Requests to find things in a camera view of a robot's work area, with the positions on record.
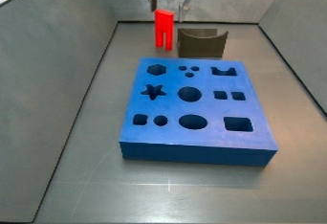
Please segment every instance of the rectangular hole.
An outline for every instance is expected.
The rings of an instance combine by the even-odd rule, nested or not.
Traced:
[[[225,130],[252,132],[252,123],[248,118],[224,117],[222,122]]]

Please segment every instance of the square hole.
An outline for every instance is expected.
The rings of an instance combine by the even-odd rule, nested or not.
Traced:
[[[213,91],[214,99],[227,100],[227,93],[224,91]]]
[[[133,115],[133,124],[134,125],[146,125],[148,116],[144,114],[134,114]]]
[[[248,118],[224,117],[222,122],[225,130],[252,132],[252,123]]]
[[[236,101],[244,101],[245,100],[245,96],[243,92],[231,92],[231,97],[236,100]]]

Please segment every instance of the star-shaped hole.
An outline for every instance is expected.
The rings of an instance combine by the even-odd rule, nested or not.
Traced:
[[[157,96],[165,96],[165,92],[161,90],[162,85],[153,86],[146,84],[146,89],[140,92],[141,95],[148,95],[150,101],[156,99]]]

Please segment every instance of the foam tray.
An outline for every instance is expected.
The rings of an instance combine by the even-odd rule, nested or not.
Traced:
[[[138,61],[120,134],[125,159],[265,166],[277,144],[241,61]]]

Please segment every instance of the dark gray block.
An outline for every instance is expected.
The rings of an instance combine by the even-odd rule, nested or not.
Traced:
[[[0,221],[34,218],[116,25],[106,3],[0,8]]]
[[[217,35],[216,29],[178,29],[178,57],[222,57],[228,32]]]
[[[259,26],[327,113],[327,0],[276,0]]]

